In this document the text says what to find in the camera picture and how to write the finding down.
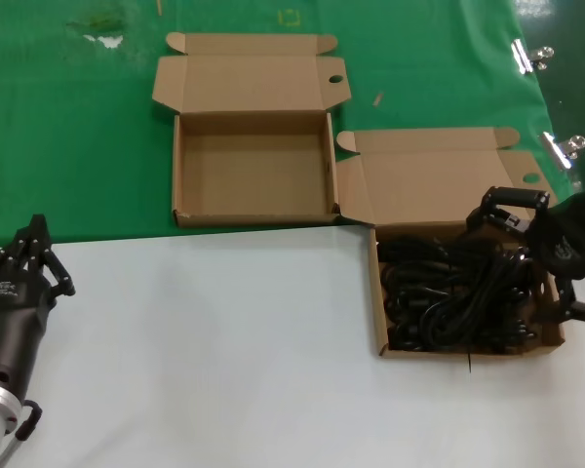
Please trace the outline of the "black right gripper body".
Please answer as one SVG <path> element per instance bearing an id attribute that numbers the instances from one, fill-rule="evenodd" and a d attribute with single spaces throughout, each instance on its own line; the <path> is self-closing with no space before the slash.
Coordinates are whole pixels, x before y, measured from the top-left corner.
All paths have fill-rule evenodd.
<path id="1" fill-rule="evenodd" d="M 532 255 L 555 276 L 585 277 L 585 191 L 535 215 L 526 232 Z"/>

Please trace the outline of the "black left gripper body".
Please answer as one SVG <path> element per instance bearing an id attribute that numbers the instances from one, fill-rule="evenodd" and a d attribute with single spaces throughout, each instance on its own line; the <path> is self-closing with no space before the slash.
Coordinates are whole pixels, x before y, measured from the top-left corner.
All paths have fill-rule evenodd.
<path id="1" fill-rule="evenodd" d="M 0 387 L 15 396 L 28 390 L 55 304 L 50 289 L 50 282 L 38 272 L 0 272 Z"/>

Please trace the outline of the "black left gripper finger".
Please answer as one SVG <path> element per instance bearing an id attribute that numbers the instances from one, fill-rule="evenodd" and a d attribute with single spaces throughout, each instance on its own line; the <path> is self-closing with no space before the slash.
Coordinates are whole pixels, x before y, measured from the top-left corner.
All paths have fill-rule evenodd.
<path id="1" fill-rule="evenodd" d="M 40 215 L 35 214 L 27 226 L 16 232 L 8 245 L 0 249 L 0 273 L 22 271 L 25 266 L 29 272 L 38 273 L 39 238 Z"/>
<path id="2" fill-rule="evenodd" d="M 53 241 L 43 214 L 35 214 L 29 224 L 28 270 L 42 273 L 47 267 L 57 283 L 51 287 L 51 296 L 73 296 L 75 287 L 70 274 L 52 250 Z"/>

